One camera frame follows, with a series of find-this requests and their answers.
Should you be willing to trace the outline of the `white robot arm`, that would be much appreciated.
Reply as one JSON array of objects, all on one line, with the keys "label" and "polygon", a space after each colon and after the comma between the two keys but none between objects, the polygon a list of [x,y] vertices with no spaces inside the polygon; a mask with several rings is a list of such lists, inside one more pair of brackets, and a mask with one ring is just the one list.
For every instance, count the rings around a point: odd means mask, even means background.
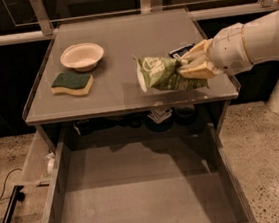
[{"label": "white robot arm", "polygon": [[188,79],[208,79],[243,73],[269,61],[279,61],[279,10],[246,24],[233,24],[213,39],[199,42],[183,54],[177,73]]}]

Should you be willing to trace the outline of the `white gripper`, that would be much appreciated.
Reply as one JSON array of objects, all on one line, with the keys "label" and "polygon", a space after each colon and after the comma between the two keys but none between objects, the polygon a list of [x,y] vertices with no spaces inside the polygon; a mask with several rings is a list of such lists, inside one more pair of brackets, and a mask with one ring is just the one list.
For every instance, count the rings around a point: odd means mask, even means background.
[{"label": "white gripper", "polygon": [[205,60],[199,65],[183,65],[177,69],[187,79],[214,78],[223,71],[235,75],[249,71],[253,64],[247,57],[243,44],[243,24],[236,23],[223,28],[213,39],[198,42],[179,58],[181,64],[190,64],[196,60]]}]

